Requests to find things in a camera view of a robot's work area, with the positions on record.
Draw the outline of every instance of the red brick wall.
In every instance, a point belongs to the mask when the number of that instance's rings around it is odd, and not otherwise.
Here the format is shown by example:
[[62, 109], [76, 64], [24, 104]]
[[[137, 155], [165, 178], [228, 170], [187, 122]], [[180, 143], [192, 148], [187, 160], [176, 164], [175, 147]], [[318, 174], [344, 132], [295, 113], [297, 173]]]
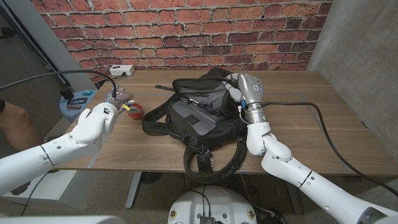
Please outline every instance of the red brick wall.
[[305, 70], [331, 1], [32, 0], [83, 68]]

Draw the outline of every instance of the wooden table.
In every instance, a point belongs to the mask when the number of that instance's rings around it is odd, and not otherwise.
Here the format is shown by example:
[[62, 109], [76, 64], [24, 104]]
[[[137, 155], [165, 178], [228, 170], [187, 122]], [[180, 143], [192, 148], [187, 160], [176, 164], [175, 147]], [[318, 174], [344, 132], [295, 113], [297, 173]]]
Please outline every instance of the wooden table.
[[[134, 99], [148, 112], [165, 102], [171, 91], [155, 85], [172, 86], [176, 78], [198, 78], [206, 71], [136, 71], [116, 83], [134, 94]], [[326, 128], [337, 150], [355, 168], [367, 175], [398, 175], [398, 164], [364, 126], [344, 100], [319, 72], [246, 71], [262, 80], [264, 101], [310, 101], [324, 116]], [[93, 108], [103, 102], [112, 88], [106, 82], [88, 104]], [[317, 112], [308, 106], [268, 106], [265, 108], [272, 132], [292, 150], [300, 162], [323, 175], [352, 174], [335, 155], [320, 129]], [[213, 152], [214, 170], [222, 168], [233, 156], [236, 144]], [[73, 170], [131, 170], [185, 172], [185, 146], [170, 136], [150, 136], [142, 131], [141, 121], [122, 113], [101, 152], [57, 166]], [[264, 174], [261, 157], [246, 155], [237, 173]]]

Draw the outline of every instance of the table leg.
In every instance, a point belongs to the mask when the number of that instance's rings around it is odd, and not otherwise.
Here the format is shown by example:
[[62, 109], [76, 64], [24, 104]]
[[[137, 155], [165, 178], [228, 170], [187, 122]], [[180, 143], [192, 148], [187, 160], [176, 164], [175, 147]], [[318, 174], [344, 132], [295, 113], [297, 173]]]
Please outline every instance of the table leg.
[[134, 205], [134, 201], [138, 193], [141, 174], [142, 172], [134, 172], [134, 175], [132, 176], [130, 190], [126, 200], [126, 209], [130, 209]]
[[293, 184], [288, 182], [286, 182], [286, 188], [289, 193], [290, 201], [292, 202], [293, 205], [294, 213], [300, 215], [301, 213], [303, 213], [303, 208], [301, 207], [300, 203], [299, 189], [296, 188], [296, 186], [294, 186]]

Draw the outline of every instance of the backpack strap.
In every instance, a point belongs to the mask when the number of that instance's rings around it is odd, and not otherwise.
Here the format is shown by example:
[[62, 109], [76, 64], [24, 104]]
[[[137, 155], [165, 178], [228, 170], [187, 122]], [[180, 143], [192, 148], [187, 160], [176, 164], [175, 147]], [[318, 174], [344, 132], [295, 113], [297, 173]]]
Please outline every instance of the backpack strap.
[[212, 184], [215, 182], [219, 182], [227, 177], [229, 177], [231, 174], [235, 173], [243, 164], [243, 160], [246, 157], [246, 152], [248, 151], [248, 148], [246, 147], [246, 143], [243, 141], [238, 141], [236, 145], [236, 151], [234, 156], [232, 157], [231, 161], [221, 170], [216, 171], [212, 174], [208, 175], [203, 175], [199, 173], [195, 173], [191, 170], [190, 164], [192, 161], [192, 158], [199, 154], [197, 151], [194, 151], [193, 149], [190, 149], [188, 146], [185, 149], [184, 152], [184, 168], [185, 171], [187, 172], [187, 175], [191, 177], [193, 180], [203, 183], [203, 184]]
[[149, 134], [161, 134], [168, 135], [166, 124], [162, 122], [156, 122], [162, 118], [167, 113], [167, 100], [162, 105], [158, 106], [156, 109], [148, 112], [142, 117], [142, 130]]

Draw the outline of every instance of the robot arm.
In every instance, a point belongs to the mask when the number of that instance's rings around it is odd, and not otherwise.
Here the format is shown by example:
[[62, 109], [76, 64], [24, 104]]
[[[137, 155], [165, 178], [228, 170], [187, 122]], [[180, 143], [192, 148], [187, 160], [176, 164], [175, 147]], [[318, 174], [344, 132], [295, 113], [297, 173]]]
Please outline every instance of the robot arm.
[[271, 133], [261, 107], [262, 86], [257, 77], [231, 74], [228, 79], [239, 81], [249, 120], [247, 147], [255, 156], [264, 155], [262, 168], [295, 185], [339, 223], [374, 223], [384, 217], [396, 217], [398, 212], [361, 200], [317, 174], [292, 157], [290, 149]]
[[0, 195], [50, 171], [58, 164], [93, 156], [102, 148], [102, 135], [114, 128], [119, 109], [132, 99], [118, 88], [117, 97], [106, 95], [105, 103], [86, 109], [70, 133], [25, 151], [0, 159]]

